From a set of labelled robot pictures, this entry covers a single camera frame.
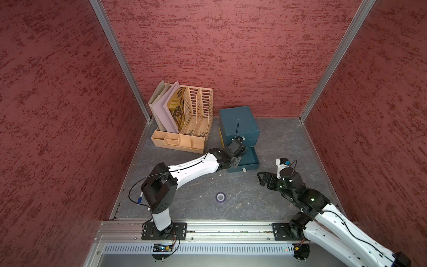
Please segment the teal drawer cabinet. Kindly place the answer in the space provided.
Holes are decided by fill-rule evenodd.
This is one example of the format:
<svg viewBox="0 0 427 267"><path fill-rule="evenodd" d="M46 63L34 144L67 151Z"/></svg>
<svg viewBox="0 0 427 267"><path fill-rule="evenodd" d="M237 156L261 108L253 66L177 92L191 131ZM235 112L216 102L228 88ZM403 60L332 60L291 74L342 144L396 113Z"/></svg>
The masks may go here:
<svg viewBox="0 0 427 267"><path fill-rule="evenodd" d="M243 138L242 143L251 148L258 142L260 129L248 106L221 109L220 134L223 146L231 144L235 136Z"/></svg>

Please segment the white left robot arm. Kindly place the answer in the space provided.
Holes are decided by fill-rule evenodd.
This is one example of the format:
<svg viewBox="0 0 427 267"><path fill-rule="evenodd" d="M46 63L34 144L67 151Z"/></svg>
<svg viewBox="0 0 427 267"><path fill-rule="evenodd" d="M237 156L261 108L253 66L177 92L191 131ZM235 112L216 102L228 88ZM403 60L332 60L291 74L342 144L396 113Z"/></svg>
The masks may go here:
<svg viewBox="0 0 427 267"><path fill-rule="evenodd" d="M141 185L142 196L148 203L156 229L166 232L171 228L169 207L179 188L202 176L237 167L247 150L243 138L236 136L223 149L210 149L192 161L170 166L163 162L157 164Z"/></svg>

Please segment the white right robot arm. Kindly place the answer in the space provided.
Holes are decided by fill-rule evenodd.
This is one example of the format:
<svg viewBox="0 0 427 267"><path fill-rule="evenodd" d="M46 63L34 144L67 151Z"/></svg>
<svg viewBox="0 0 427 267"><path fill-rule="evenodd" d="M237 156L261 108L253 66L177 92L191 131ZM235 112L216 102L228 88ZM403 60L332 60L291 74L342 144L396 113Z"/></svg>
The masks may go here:
<svg viewBox="0 0 427 267"><path fill-rule="evenodd" d="M301 175L290 166L278 174L259 172L260 185L277 191L300 211L287 232L294 239L311 241L348 267L409 267L411 259L393 252L359 229L321 192L306 187Z"/></svg>

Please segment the purple tape roll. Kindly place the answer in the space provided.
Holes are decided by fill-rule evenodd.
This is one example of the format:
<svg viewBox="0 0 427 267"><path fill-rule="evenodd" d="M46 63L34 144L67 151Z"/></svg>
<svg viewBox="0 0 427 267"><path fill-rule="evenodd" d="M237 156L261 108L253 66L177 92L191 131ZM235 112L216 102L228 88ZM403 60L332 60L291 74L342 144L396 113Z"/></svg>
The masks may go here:
<svg viewBox="0 0 427 267"><path fill-rule="evenodd" d="M216 194L216 201L219 203L224 203L226 200L226 195L223 192L218 192Z"/></svg>

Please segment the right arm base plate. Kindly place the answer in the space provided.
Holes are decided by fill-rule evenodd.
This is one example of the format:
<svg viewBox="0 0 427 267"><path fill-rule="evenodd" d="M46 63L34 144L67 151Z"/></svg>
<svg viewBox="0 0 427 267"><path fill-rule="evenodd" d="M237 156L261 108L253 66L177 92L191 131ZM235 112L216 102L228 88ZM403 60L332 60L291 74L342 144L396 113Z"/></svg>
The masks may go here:
<svg viewBox="0 0 427 267"><path fill-rule="evenodd" d="M272 223L272 233L275 241L302 241L305 239L303 228L296 223Z"/></svg>

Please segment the teal bottom drawer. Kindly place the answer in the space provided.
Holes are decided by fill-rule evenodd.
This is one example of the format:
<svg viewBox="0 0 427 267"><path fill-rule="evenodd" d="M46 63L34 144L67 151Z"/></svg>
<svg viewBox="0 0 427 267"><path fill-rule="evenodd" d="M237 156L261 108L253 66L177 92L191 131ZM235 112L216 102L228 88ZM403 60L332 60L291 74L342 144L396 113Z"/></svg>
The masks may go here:
<svg viewBox="0 0 427 267"><path fill-rule="evenodd" d="M260 162L256 154L255 147L248 148L247 152L242 156L237 168L229 168L228 173L247 172L257 170L260 167Z"/></svg>

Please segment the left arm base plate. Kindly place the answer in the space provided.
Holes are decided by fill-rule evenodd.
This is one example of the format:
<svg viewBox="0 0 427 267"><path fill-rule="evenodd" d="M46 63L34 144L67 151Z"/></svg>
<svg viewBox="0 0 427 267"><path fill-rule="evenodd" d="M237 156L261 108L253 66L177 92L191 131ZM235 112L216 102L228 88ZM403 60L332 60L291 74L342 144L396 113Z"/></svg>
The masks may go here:
<svg viewBox="0 0 427 267"><path fill-rule="evenodd" d="M142 240L185 240L187 223L173 222L166 229L159 231L153 221L145 222L142 226Z"/></svg>

